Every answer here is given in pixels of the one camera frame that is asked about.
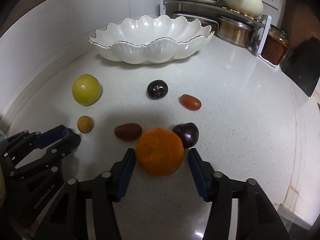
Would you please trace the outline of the orange tangerine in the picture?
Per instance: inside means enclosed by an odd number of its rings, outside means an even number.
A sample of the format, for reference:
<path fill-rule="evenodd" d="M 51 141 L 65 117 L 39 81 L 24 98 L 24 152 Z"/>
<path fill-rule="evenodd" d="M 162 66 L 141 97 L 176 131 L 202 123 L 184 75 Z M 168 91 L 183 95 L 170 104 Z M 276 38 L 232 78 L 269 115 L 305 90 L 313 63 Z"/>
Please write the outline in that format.
<path fill-rule="evenodd" d="M 163 177 L 175 173 L 180 168 L 184 156 L 180 137 L 168 129 L 147 130 L 136 144 L 137 162 L 151 176 Z"/>

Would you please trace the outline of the green yellow lime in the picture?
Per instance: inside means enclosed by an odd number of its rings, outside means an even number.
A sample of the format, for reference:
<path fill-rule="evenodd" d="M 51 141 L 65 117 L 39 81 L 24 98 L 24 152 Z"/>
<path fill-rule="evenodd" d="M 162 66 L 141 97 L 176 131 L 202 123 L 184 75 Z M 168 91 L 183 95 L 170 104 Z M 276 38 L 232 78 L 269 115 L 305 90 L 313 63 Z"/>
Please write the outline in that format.
<path fill-rule="evenodd" d="M 92 105 L 100 98 L 100 82 L 93 75 L 81 75 L 72 85 L 72 95 L 78 104 L 82 106 Z"/>

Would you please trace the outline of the black knife block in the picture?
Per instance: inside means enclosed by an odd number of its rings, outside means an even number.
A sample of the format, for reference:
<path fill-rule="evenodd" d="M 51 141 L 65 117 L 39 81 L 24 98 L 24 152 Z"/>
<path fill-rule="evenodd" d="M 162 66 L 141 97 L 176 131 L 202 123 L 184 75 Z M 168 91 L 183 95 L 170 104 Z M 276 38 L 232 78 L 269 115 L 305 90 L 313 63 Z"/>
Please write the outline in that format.
<path fill-rule="evenodd" d="M 311 97 L 319 81 L 319 39 L 311 37 L 302 42 L 289 58 L 284 58 L 280 68 Z"/>

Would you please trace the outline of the stainless steel pot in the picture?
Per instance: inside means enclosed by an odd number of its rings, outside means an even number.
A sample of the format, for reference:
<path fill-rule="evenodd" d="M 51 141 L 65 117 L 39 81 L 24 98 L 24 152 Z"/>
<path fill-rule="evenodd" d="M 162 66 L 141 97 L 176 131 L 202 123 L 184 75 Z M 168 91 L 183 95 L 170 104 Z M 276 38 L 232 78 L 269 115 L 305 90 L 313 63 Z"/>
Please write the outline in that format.
<path fill-rule="evenodd" d="M 249 48 L 255 28 L 251 25 L 219 15 L 217 18 L 219 27 L 216 36 L 228 43 L 241 48 Z"/>

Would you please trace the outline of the white scalloped bowl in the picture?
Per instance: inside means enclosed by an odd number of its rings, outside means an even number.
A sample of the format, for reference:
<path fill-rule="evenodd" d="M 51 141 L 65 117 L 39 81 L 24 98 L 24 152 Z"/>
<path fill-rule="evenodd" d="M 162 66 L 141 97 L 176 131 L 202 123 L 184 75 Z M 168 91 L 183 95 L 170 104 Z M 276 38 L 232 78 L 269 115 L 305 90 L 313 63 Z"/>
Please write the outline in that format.
<path fill-rule="evenodd" d="M 210 25 L 185 17 L 157 18 L 142 16 L 109 23 L 105 30 L 97 29 L 88 40 L 100 56 L 128 64 L 161 64 L 186 59 L 207 45 L 214 31 Z"/>

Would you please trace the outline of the wooden bead trivet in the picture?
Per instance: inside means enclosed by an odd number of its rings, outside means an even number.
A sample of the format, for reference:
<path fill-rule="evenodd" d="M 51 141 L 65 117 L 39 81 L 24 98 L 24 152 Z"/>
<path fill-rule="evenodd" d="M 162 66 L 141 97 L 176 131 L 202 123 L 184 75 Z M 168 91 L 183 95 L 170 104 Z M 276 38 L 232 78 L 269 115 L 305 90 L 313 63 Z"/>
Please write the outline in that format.
<path fill-rule="evenodd" d="M 223 9 L 226 9 L 230 14 L 232 14 L 233 16 L 236 16 L 236 17 L 242 17 L 247 20 L 253 20 L 253 21 L 257 21 L 257 22 L 261 21 L 262 14 L 260 14 L 260 15 L 246 14 L 244 12 L 240 12 L 238 10 L 231 9 L 229 7 L 223 7 Z"/>

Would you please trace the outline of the small yellow fruit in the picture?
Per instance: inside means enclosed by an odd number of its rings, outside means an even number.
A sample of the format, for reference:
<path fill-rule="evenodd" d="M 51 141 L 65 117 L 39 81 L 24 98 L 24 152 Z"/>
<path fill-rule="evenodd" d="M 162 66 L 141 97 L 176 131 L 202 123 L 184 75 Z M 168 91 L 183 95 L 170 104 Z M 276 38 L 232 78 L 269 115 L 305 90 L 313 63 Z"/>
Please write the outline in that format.
<path fill-rule="evenodd" d="M 93 120 L 86 115 L 81 116 L 77 121 L 78 130 L 81 133 L 89 133 L 93 129 Z"/>

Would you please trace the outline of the sauce jar green lid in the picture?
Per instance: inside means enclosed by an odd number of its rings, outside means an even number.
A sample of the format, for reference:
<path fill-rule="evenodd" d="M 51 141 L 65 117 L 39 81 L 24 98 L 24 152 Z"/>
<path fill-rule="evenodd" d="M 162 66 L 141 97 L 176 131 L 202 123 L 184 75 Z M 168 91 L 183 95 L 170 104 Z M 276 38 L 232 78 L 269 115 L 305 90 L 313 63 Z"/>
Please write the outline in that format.
<path fill-rule="evenodd" d="M 289 48 L 289 36 L 287 33 L 270 25 L 268 35 L 261 52 L 261 57 L 277 66 Z"/>

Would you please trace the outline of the red grape tomato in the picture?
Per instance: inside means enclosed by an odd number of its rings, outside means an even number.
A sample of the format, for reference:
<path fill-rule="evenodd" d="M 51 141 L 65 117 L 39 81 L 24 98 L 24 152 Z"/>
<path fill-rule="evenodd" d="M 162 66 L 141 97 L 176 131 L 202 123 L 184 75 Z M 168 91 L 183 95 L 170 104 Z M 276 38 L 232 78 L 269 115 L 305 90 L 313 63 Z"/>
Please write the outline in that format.
<path fill-rule="evenodd" d="M 142 127 L 137 123 L 122 124 L 114 129 L 114 135 L 125 141 L 136 140 L 141 134 Z"/>
<path fill-rule="evenodd" d="M 180 96 L 180 103 L 183 107 L 191 111 L 198 111 L 202 106 L 202 103 L 198 98 L 188 94 Z"/>

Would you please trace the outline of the dark cherry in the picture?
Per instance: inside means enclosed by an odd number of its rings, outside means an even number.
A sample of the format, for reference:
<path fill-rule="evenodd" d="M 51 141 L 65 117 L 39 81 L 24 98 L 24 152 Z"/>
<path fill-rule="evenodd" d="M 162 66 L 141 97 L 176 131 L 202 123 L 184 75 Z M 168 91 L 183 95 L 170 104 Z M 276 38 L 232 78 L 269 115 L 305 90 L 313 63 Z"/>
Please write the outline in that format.
<path fill-rule="evenodd" d="M 154 80 L 148 84 L 146 93 L 152 100 L 164 98 L 169 91 L 168 85 L 163 80 Z"/>
<path fill-rule="evenodd" d="M 199 139 L 199 129 L 192 123 L 176 125 L 172 131 L 179 136 L 185 149 L 195 146 Z"/>

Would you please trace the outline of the corner shelf rack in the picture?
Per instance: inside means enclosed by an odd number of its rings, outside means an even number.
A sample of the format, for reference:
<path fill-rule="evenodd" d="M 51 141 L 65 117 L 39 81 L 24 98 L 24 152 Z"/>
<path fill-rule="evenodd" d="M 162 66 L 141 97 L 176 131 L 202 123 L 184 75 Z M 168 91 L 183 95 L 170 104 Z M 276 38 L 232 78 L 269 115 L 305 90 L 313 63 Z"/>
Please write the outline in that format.
<path fill-rule="evenodd" d="M 259 19 L 253 19 L 226 7 L 185 0 L 160 0 L 160 14 L 172 18 L 183 16 L 190 21 L 198 19 L 203 24 L 212 24 L 214 27 L 217 27 L 220 16 L 250 25 L 254 30 L 250 47 L 255 55 L 260 55 L 263 51 L 272 20 L 270 15 L 261 15 Z"/>

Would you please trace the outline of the blueberry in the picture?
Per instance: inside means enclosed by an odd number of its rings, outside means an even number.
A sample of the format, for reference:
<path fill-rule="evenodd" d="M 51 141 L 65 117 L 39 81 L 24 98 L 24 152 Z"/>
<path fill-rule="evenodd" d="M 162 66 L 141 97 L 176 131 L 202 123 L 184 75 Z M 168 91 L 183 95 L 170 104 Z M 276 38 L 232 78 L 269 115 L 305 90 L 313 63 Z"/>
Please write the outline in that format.
<path fill-rule="evenodd" d="M 74 131 L 71 128 L 67 128 L 63 131 L 61 139 L 66 139 L 74 134 Z"/>

